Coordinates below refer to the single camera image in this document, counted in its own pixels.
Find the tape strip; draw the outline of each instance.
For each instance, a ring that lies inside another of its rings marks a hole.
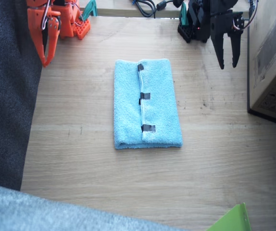
[[[139,64],[138,65],[138,71],[142,71],[144,69],[143,65],[142,64]]]
[[[143,124],[141,126],[142,132],[144,131],[150,131],[150,132],[156,132],[155,125],[148,125],[148,124]]]
[[[151,98],[151,93],[140,93],[139,105],[141,105],[140,100],[149,100]]]

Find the blue microfiber towel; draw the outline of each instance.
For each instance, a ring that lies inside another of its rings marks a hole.
[[[169,60],[141,60],[138,63],[117,60],[114,72],[115,148],[182,145]]]

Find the wood grain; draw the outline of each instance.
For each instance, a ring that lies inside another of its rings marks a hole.
[[[43,68],[22,191],[163,224],[206,230],[245,202],[252,230],[276,230],[276,124],[247,114],[247,33],[238,66],[224,41],[187,44],[178,20],[91,18],[80,41],[59,40]],[[171,62],[181,149],[117,151],[117,59]]]
[[[89,0],[80,0],[80,7],[85,8]],[[132,5],[132,0],[97,0],[98,14],[100,16],[119,16],[119,17],[143,17],[136,5]],[[148,11],[149,6],[141,4],[141,7]],[[178,18],[181,8],[176,8],[172,3],[168,3],[166,8],[156,13],[160,18]],[[244,12],[244,17],[248,17],[249,3],[248,0],[238,0],[233,8],[234,11]]]

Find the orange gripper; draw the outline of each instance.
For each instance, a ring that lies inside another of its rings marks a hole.
[[[82,22],[79,17],[79,0],[64,0],[64,5],[53,5],[55,0],[26,0],[28,27],[33,43],[44,67],[54,58],[58,36],[77,36],[80,40],[90,30],[90,22]],[[43,30],[48,30],[48,54],[45,58]]]

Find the gray fabric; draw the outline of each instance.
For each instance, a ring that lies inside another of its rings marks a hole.
[[[150,221],[41,199],[0,187],[0,231],[177,231]]]
[[[0,185],[20,190],[41,62],[26,0],[0,0]]]

